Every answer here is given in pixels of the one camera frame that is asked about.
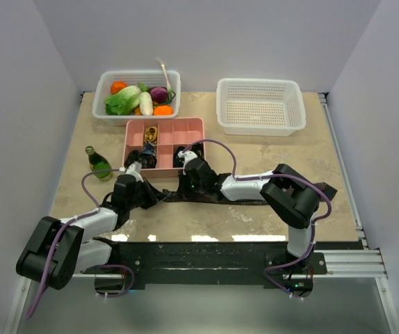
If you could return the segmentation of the brown patterned tie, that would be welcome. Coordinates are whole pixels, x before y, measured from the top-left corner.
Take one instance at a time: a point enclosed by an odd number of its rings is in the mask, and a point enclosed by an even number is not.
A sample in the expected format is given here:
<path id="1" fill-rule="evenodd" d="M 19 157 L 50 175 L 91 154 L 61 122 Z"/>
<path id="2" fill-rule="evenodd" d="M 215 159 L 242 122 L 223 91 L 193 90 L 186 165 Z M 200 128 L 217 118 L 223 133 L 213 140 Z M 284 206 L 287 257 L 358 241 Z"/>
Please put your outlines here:
<path id="1" fill-rule="evenodd" d="M 333 200 L 338 190 L 334 187 L 330 186 L 325 182 L 315 183 L 319 190 L 321 190 L 329 200 Z M 241 206 L 263 206 L 268 203 L 264 200 L 254 200 L 254 199 L 245 199 L 245 200 L 236 200 L 230 201 L 225 197 L 221 199 L 217 199 L 213 196 L 195 193 L 195 192 L 187 192 L 187 193 L 178 193 L 177 191 L 169 191 L 167 189 L 162 190 L 162 193 L 165 196 L 165 202 L 197 202 L 204 204 L 218 204 L 218 205 L 241 205 Z"/>

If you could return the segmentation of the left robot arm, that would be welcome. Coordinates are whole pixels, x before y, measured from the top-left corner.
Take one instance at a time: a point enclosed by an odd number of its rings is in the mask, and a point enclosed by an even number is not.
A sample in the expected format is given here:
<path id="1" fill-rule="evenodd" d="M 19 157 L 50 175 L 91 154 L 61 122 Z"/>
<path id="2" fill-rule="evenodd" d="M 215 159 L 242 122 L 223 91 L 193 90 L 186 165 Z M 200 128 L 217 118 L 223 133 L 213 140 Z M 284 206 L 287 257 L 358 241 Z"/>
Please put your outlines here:
<path id="1" fill-rule="evenodd" d="M 145 178 L 120 175 L 100 207 L 72 218 L 41 218 L 16 263 L 17 274 L 45 287 L 62 289 L 77 271 L 98 266 L 106 273 L 120 268 L 121 256 L 95 237 L 117 230 L 133 209 L 149 209 L 165 199 Z"/>

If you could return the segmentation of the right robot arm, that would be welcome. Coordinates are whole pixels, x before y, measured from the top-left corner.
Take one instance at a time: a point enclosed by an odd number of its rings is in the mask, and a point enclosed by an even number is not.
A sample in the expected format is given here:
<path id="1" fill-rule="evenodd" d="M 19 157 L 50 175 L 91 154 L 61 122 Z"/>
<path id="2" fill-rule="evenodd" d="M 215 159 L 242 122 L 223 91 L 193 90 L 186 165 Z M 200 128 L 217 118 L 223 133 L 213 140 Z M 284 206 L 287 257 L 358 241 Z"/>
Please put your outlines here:
<path id="1" fill-rule="evenodd" d="M 182 200 L 220 205 L 268 205 L 288 226 L 286 263 L 294 273 L 311 266 L 315 228 L 312 218 L 324 193 L 286 164 L 258 175 L 217 174 L 194 158 L 179 172 Z"/>

